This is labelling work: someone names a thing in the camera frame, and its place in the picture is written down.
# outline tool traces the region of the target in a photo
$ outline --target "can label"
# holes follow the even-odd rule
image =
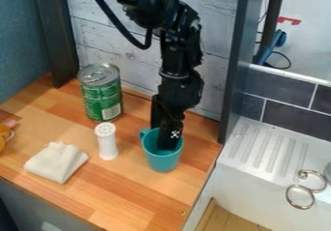
[[[98,122],[109,121],[122,113],[120,80],[104,86],[81,85],[87,116]]]

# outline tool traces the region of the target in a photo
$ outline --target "green can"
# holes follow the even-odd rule
[[[122,114],[119,69],[110,64],[89,65],[78,73],[87,116],[96,122],[116,119]]]

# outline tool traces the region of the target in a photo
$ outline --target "wooden floor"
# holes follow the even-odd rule
[[[212,200],[196,231],[271,231],[218,207]]]

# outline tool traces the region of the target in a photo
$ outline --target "key ring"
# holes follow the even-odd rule
[[[314,193],[321,193],[327,187],[327,182],[326,182],[326,179],[325,179],[324,175],[322,175],[321,173],[319,173],[317,171],[314,171],[314,170],[300,170],[298,172],[298,177],[301,180],[307,180],[310,174],[318,176],[320,178],[320,180],[323,182],[323,186],[321,188],[306,188],[306,187],[303,187],[303,186],[300,186],[300,185],[292,185],[289,188],[287,188],[287,190],[286,190],[286,200],[291,206],[293,206],[296,209],[308,210],[308,209],[312,208],[314,206],[315,202],[316,202]],[[309,194],[309,196],[312,198],[312,203],[309,204],[309,205],[302,206],[302,205],[298,205],[294,201],[292,201],[291,198],[289,197],[289,193],[294,189],[301,189],[301,190],[307,192]]]

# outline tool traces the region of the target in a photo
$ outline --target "white salt shaker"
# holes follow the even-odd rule
[[[95,127],[94,132],[98,136],[99,156],[104,160],[117,158],[119,153],[116,146],[115,125],[102,123]]]

